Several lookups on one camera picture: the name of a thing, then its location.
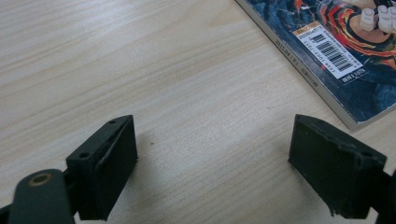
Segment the light wood surface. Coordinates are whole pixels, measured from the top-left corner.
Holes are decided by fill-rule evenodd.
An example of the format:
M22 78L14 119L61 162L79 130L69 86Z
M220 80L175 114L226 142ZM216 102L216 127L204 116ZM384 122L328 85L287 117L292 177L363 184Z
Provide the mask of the light wood surface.
M0 207L127 114L139 161L108 223L375 221L332 217L288 163L295 114L351 132L234 0L0 2ZM395 115L351 133L388 173Z

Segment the wooden table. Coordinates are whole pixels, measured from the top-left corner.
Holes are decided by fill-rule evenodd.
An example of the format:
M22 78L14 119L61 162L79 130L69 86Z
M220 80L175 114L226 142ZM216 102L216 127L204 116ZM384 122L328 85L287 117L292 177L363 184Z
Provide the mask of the wooden table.
M351 132L234 0L0 2L0 206L127 114L139 161L108 223L375 221L332 217L288 163L295 114ZM388 173L395 115L351 133Z

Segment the tabletop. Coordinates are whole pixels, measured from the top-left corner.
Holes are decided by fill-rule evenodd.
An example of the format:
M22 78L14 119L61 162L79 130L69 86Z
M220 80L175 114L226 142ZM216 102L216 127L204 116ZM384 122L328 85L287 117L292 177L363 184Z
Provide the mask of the tabletop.
M374 223L332 217L288 163L296 114L396 168L395 112L350 132L234 0L0 2L0 207L130 114L139 159L107 223Z

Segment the cover illustration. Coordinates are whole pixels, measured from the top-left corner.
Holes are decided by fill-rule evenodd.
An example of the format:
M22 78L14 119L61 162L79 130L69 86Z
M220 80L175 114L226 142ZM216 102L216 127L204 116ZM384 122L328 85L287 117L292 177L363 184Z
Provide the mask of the cover illustration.
M283 41L275 44L289 46L357 123L395 105L396 2L243 1Z

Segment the book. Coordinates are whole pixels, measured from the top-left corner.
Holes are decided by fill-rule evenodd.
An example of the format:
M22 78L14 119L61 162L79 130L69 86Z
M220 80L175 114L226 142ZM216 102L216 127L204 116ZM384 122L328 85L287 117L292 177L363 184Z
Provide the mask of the book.
M395 107L393 1L236 2L350 130Z

